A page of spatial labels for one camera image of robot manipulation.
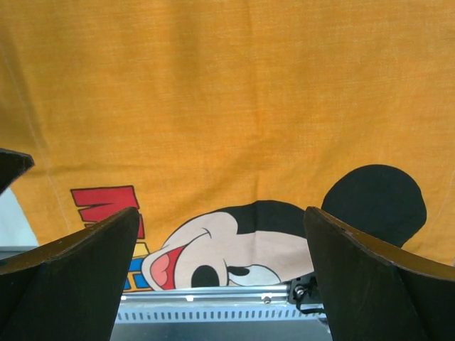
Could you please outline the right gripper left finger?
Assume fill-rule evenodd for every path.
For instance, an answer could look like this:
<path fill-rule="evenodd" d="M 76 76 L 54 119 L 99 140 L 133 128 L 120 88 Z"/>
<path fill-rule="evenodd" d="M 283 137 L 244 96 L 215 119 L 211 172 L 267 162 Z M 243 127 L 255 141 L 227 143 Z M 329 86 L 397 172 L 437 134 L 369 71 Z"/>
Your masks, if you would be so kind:
<path fill-rule="evenodd" d="M 128 207 L 1 260 L 1 339 L 109 340 L 138 229 Z"/>

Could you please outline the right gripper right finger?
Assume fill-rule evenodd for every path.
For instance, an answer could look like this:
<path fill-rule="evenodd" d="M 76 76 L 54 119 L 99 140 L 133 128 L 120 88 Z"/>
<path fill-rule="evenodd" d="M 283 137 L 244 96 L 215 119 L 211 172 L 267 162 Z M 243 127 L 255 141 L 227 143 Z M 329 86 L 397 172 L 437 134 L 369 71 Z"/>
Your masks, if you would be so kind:
<path fill-rule="evenodd" d="M 333 340 L 454 339 L 454 267 L 317 207 L 306 209 L 304 227 Z"/>

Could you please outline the orange Mickey Mouse placemat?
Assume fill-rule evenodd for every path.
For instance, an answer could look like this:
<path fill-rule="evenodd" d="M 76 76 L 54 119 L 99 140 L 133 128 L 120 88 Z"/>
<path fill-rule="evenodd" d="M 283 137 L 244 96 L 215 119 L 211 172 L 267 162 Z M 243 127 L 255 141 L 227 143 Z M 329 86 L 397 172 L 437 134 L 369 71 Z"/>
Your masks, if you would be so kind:
<path fill-rule="evenodd" d="M 453 1 L 2 1 L 20 245 L 139 211 L 128 293 L 312 272 L 303 213 L 454 264 Z"/>

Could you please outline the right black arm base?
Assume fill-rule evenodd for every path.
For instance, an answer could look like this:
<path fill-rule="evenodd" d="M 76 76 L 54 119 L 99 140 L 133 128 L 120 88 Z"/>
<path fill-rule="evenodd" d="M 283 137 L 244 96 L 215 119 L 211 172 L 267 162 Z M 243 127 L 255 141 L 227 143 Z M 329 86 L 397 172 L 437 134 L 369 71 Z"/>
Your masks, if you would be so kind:
<path fill-rule="evenodd" d="M 320 315 L 325 310 L 314 272 L 292 279 L 288 283 L 288 302 L 303 315 Z"/>

